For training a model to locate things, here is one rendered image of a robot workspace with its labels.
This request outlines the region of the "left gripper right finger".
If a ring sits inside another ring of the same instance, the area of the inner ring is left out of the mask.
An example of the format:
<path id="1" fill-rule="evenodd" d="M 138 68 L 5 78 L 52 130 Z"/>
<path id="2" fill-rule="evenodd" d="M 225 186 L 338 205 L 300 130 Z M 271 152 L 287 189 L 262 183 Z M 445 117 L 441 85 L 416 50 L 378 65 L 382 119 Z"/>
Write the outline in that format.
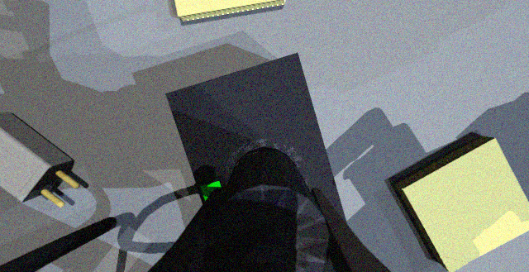
<path id="1" fill-rule="evenodd" d="M 391 272 L 365 247 L 319 188 L 312 188 L 311 193 L 331 238 L 330 258 L 323 272 Z"/>

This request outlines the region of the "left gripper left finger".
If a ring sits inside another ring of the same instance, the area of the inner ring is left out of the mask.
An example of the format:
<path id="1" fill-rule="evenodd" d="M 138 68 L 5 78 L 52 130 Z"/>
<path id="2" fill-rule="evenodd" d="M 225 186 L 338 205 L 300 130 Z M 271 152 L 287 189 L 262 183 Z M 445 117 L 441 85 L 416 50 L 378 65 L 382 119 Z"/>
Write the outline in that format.
<path id="1" fill-rule="evenodd" d="M 212 272 L 205 254 L 207 227 L 221 197 L 222 189 L 215 188 L 178 240 L 147 272 Z"/>

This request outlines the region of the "grey plug with two brass pins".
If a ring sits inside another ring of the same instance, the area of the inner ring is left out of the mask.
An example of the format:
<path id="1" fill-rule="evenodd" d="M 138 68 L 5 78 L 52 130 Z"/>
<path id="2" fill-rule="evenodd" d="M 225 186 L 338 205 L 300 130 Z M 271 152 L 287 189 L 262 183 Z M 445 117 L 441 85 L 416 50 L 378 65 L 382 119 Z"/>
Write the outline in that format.
<path id="1" fill-rule="evenodd" d="M 51 189 L 59 179 L 80 184 L 65 171 L 74 162 L 11 112 L 0 112 L 0 187 L 24 203 L 44 195 L 62 208 L 65 202 Z"/>

